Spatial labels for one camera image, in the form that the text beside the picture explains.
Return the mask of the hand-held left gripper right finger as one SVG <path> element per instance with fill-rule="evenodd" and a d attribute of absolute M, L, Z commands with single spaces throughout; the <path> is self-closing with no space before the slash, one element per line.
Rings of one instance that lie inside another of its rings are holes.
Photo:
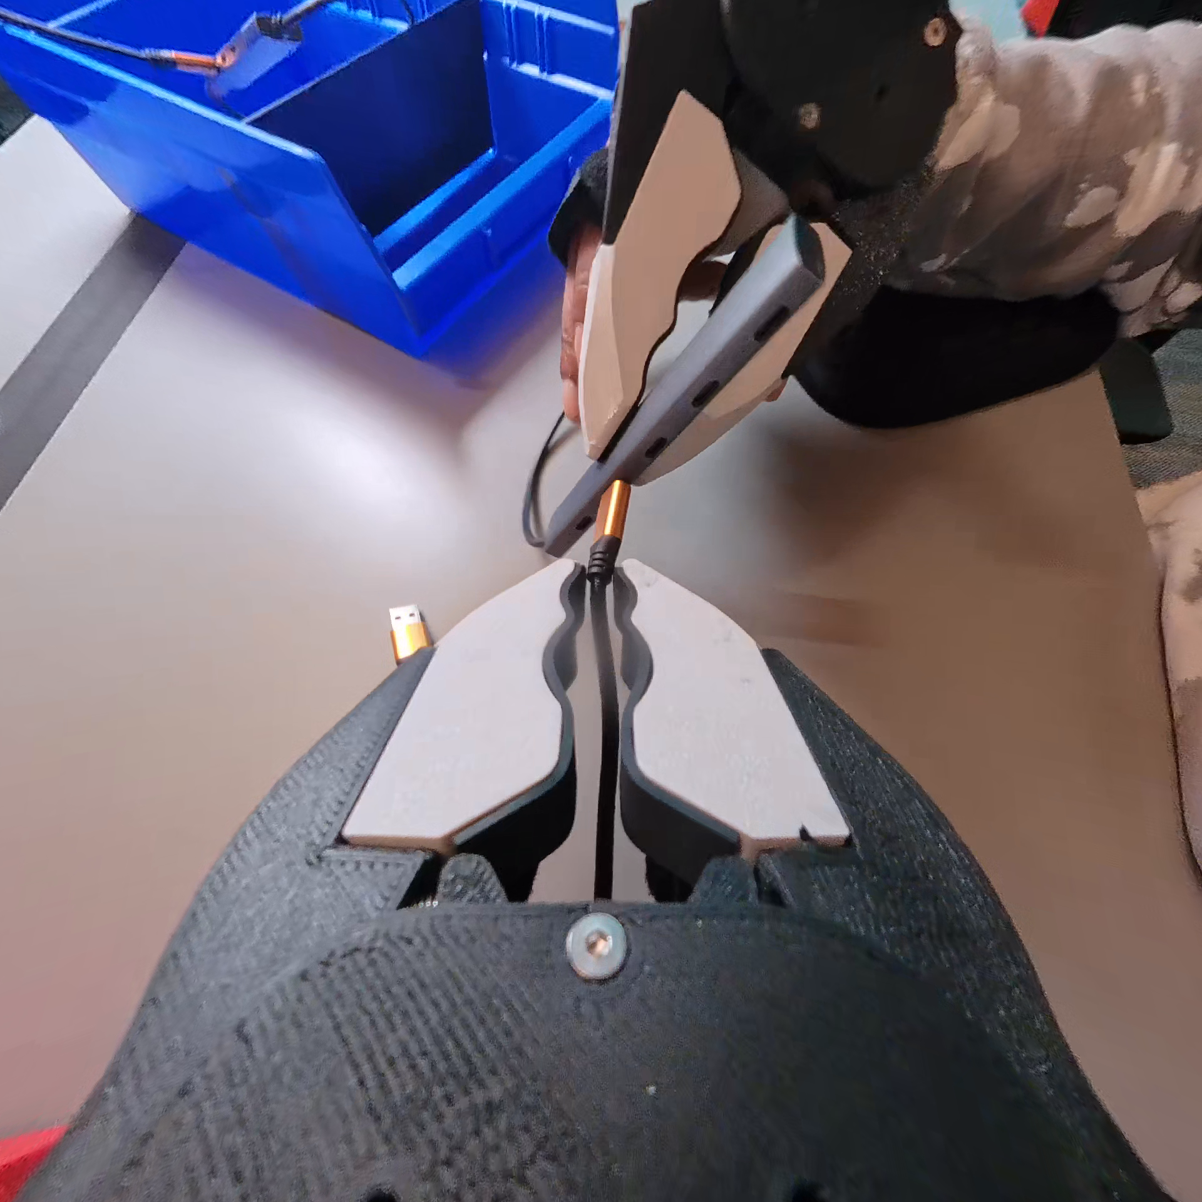
<path fill-rule="evenodd" d="M 651 860 L 845 844 L 848 823 L 755 639 L 639 561 L 615 584 L 631 841 Z"/>

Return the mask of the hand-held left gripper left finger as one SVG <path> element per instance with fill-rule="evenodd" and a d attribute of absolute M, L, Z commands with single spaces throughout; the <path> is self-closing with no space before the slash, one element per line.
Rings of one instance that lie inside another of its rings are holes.
<path fill-rule="evenodd" d="M 550 780 L 565 702 L 546 654 L 578 578 L 576 562 L 552 561 L 442 637 L 340 828 L 344 843 L 450 853 Z"/>

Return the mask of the black cable slim gold plugs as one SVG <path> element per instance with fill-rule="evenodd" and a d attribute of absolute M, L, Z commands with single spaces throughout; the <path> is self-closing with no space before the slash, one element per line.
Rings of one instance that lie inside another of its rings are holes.
<path fill-rule="evenodd" d="M 611 896 L 619 795 L 621 708 L 618 672 L 611 645 L 608 594 L 625 532 L 629 492 L 629 485 L 619 482 L 603 495 L 596 511 L 596 534 L 591 556 L 586 565 L 579 565 L 579 578 L 565 589 L 568 619 L 552 638 L 545 657 L 548 682 L 562 687 L 560 698 L 565 702 L 559 765 L 549 781 L 506 803 L 497 815 L 482 820 L 465 835 L 459 835 L 450 853 L 425 851 L 437 856 L 442 861 L 449 861 L 459 854 L 473 854 L 483 860 L 499 878 L 508 900 L 525 903 L 530 898 L 539 867 L 563 846 L 573 830 L 576 731 L 568 690 L 576 678 L 576 634 L 583 618 L 589 618 L 593 638 L 601 730 L 593 896 Z M 425 628 L 414 609 L 394 609 L 390 618 L 394 622 L 393 645 L 397 667 L 416 664 L 423 671 L 437 642 L 417 642 L 416 632 Z"/>

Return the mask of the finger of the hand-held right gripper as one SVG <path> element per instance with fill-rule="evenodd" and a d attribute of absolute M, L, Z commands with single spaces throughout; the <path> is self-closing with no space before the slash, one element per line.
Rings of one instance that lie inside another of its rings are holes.
<path fill-rule="evenodd" d="M 829 229 L 772 229 L 638 406 L 623 479 L 645 485 L 699 455 L 781 383 L 851 256 Z"/>
<path fill-rule="evenodd" d="M 580 433 L 599 459 L 641 396 L 675 320 L 686 269 L 736 250 L 787 214 L 787 196 L 732 150 L 716 114 L 681 90 L 616 234 L 589 277 L 579 360 Z"/>

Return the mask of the black honeycomb pad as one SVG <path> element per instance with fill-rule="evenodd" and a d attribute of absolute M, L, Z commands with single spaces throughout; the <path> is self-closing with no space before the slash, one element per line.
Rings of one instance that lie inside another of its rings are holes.
<path fill-rule="evenodd" d="M 845 425 L 927 426 L 1073 380 L 1119 325 L 1098 290 L 1005 302 L 881 287 L 794 378 Z"/>

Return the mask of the person's right forearm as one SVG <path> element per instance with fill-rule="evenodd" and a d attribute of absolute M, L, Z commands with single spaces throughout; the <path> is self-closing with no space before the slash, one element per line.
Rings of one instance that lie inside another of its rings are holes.
<path fill-rule="evenodd" d="M 1199 326 L 1200 24 L 998 40 L 967 17 L 908 237 L 862 309 L 1096 292 L 1121 338 Z"/>

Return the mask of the blue plastic bin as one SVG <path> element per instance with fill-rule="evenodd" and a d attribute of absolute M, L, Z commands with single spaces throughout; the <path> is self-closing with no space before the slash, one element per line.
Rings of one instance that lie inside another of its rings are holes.
<path fill-rule="evenodd" d="M 164 70 L 2 26 L 2 77 L 130 209 L 297 299 L 422 356 L 496 317 L 512 279 L 550 266 L 546 232 L 606 139 L 618 79 L 612 1 L 476 1 L 492 149 L 379 234 L 321 157 Z M 216 54 L 261 3 L 2 3 L 137 48 Z"/>

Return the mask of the red plastic bin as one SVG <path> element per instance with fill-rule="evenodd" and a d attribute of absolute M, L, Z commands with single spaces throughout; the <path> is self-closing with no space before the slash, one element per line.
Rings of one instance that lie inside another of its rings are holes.
<path fill-rule="evenodd" d="M 1 1200 L 15 1199 L 32 1173 L 58 1145 L 64 1133 L 65 1126 L 58 1125 L 1 1139 Z"/>

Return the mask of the person's torso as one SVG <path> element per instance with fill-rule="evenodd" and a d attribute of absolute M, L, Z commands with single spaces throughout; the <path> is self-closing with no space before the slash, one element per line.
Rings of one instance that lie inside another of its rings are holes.
<path fill-rule="evenodd" d="M 1166 685 L 1181 817 L 1200 863 L 1200 473 L 1136 495 L 1160 579 Z"/>

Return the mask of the person's right hand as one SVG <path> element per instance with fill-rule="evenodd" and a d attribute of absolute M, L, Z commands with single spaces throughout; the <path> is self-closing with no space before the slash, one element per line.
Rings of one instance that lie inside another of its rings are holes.
<path fill-rule="evenodd" d="M 565 263 L 565 282 L 560 309 L 560 398 L 568 422 L 579 425 L 579 359 L 582 328 L 585 322 L 591 270 L 602 232 L 585 226 L 575 236 Z"/>

